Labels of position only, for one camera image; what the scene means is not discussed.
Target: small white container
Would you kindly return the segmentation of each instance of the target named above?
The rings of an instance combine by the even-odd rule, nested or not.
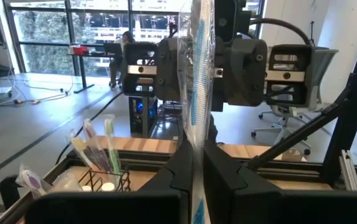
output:
[[[91,192],[92,191],[92,188],[90,186],[83,186],[81,187],[83,189],[84,192]]]
[[[106,182],[102,184],[101,191],[103,192],[111,192],[115,190],[115,185],[111,182]]]

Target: blue label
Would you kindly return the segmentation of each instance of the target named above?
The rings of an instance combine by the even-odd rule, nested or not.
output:
[[[200,86],[195,86],[196,83],[199,82],[199,74],[200,66],[201,66],[201,57],[202,57],[202,49],[203,49],[203,40],[204,40],[204,21],[199,21],[198,32],[196,34],[196,39],[193,43],[194,45],[194,67],[193,67],[193,95],[191,102],[191,123],[192,125],[196,125],[196,102],[198,100],[198,92],[197,88]]]
[[[204,224],[204,202],[203,199],[199,204],[198,210],[196,211],[195,217],[193,218],[194,224]]]

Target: window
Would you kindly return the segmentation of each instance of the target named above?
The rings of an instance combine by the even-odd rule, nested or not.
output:
[[[100,48],[88,48],[91,52],[93,50],[103,50]],[[108,77],[109,74],[109,58],[103,57],[84,57],[84,69],[85,75],[88,76],[98,76],[98,77]]]
[[[128,10],[127,0],[70,0],[72,9]]]
[[[42,7],[42,8],[58,8],[65,7],[64,1],[30,1],[30,2],[11,2],[12,7]]]
[[[179,12],[185,1],[177,0],[131,0],[134,11]]]
[[[128,30],[127,14],[73,13],[72,18],[78,43],[103,44]]]
[[[66,13],[13,11],[20,41],[69,42]]]
[[[131,12],[128,3],[131,1]],[[169,23],[178,24],[179,12],[190,12],[187,1],[177,0],[30,0],[10,2],[6,8],[23,72],[79,74],[69,44],[87,44],[103,51],[105,42],[122,37],[131,24],[137,41],[158,43],[169,36]],[[242,10],[260,17],[263,0],[247,0]],[[250,31],[259,34],[260,26]],[[109,59],[85,58],[87,75],[107,76]]]
[[[261,0],[247,0],[246,1],[246,7],[243,8],[242,10],[244,11],[252,11],[253,15],[258,15],[260,12],[260,2]]]
[[[22,45],[26,72],[71,75],[73,63],[67,47]]]
[[[164,36],[169,36],[168,24],[177,23],[178,16],[163,15],[133,15],[133,34],[137,41],[160,42]]]

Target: tree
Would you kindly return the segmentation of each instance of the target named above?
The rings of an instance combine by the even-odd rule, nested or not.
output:
[[[21,40],[35,42],[69,42],[66,13],[63,12],[16,12]],[[72,14],[76,40],[93,39],[95,33],[90,29],[88,19],[80,19]],[[49,45],[24,45],[27,70],[40,73],[73,74],[72,58],[67,55],[67,47]],[[86,71],[96,70],[94,61],[86,60]]]

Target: toothbrush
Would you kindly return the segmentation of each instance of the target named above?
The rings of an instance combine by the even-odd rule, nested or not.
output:
[[[118,152],[114,147],[114,127],[111,119],[105,119],[105,133],[108,140],[108,152],[110,162],[112,163],[113,170],[116,174],[121,174],[120,172],[120,160],[118,158]]]
[[[100,146],[98,139],[96,138],[97,134],[96,134],[91,122],[89,121],[89,119],[86,119],[84,121],[84,130],[85,130],[85,135],[87,137],[87,140],[91,140],[91,141],[95,142],[95,145],[97,146],[97,149],[92,149],[92,153],[95,155],[98,165],[104,171],[113,173],[113,170],[109,165],[108,156],[106,155],[103,148]]]
[[[75,152],[80,156],[80,158],[83,160],[85,165],[87,165],[91,170],[95,172],[103,172],[97,165],[95,165],[91,160],[88,158],[88,156],[85,154],[85,151],[89,152],[89,154],[92,154],[90,149],[85,145],[83,140],[81,140],[79,137],[72,138],[71,142],[73,144]],[[107,175],[99,173],[103,179],[106,178],[108,179]]]
[[[29,170],[24,170],[22,172],[22,177],[23,177],[23,181],[30,189],[34,189],[38,191],[42,196],[47,194],[47,192],[45,192],[45,190],[41,186],[40,177],[38,177],[35,173]]]

